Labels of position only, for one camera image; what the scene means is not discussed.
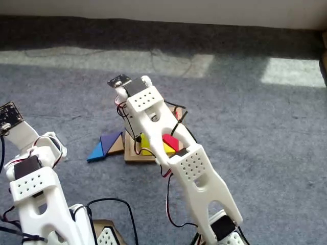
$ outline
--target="circuit board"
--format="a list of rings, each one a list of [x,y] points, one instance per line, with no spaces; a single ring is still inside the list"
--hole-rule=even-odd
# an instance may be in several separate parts
[[[23,118],[13,102],[0,107],[0,135],[6,134],[22,121]]]

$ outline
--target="gray carpet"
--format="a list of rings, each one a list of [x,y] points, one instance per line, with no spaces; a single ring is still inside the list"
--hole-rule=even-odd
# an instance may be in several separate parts
[[[267,28],[79,18],[0,18],[0,104],[13,100],[39,132],[68,147],[56,172],[69,205],[119,197],[132,206],[140,244],[189,244],[195,229],[173,227],[167,181],[155,164],[123,155],[87,164],[101,133],[122,130],[106,81],[149,75],[163,96],[186,105],[186,123],[226,181],[251,244],[327,241],[327,94],[319,33]],[[17,151],[7,142],[6,161]],[[0,207],[12,205],[5,175]],[[172,180],[171,214],[189,221]],[[93,206],[128,244],[117,203]],[[0,233],[1,244],[19,244]]]

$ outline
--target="red wire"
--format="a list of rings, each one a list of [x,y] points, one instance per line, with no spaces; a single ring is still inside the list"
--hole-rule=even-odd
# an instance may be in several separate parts
[[[18,159],[18,160],[12,161],[11,163],[22,162],[23,160],[26,160],[26,159],[27,159],[27,158]]]
[[[199,240],[198,240],[197,245],[200,245],[200,241],[201,241],[201,235],[199,235]]]
[[[172,172],[172,170],[169,168],[167,173],[165,173],[162,177],[164,177],[164,178],[167,177],[171,172]]]
[[[55,139],[55,140],[57,141],[57,143],[59,144],[58,140],[57,140],[55,137],[53,137],[53,136],[49,136],[49,135],[42,135],[42,136],[39,136],[39,137],[36,139],[36,141],[33,143],[33,146],[36,146],[37,141],[38,141],[41,137],[48,137],[49,139]],[[60,151],[60,156],[59,156],[58,160],[53,164],[53,167],[52,167],[52,168],[54,168],[54,167],[58,164],[58,162],[61,160],[61,158],[62,158],[62,148],[61,148],[61,151]]]

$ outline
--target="white robotic arm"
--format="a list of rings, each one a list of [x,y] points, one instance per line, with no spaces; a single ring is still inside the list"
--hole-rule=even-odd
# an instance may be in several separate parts
[[[5,165],[14,206],[21,229],[39,240],[24,238],[24,244],[95,245],[85,208],[67,206],[53,167],[66,156],[67,149],[54,132],[39,136],[23,120],[13,103],[0,108],[0,135],[14,143],[20,154]]]
[[[120,75],[108,84],[117,91],[115,103],[124,110],[127,131],[134,139],[144,133],[156,163],[171,169],[177,177],[198,233],[206,244],[225,244],[227,241],[232,244],[234,237],[237,244],[242,244],[234,230],[243,220],[227,185],[212,167],[202,145],[171,113],[150,78],[143,76],[132,81]],[[171,133],[185,148],[170,158],[164,151],[162,135]],[[212,201],[221,204],[223,210],[209,218],[208,206]]]

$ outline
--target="holes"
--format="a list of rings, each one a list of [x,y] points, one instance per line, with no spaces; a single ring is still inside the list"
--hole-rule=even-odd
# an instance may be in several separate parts
[[[194,183],[198,188],[202,188],[207,184],[207,181],[208,181],[207,175],[202,174],[196,180],[194,180]]]
[[[46,212],[46,209],[48,208],[47,204],[44,203],[41,206],[38,207],[39,209],[39,214],[44,214]]]

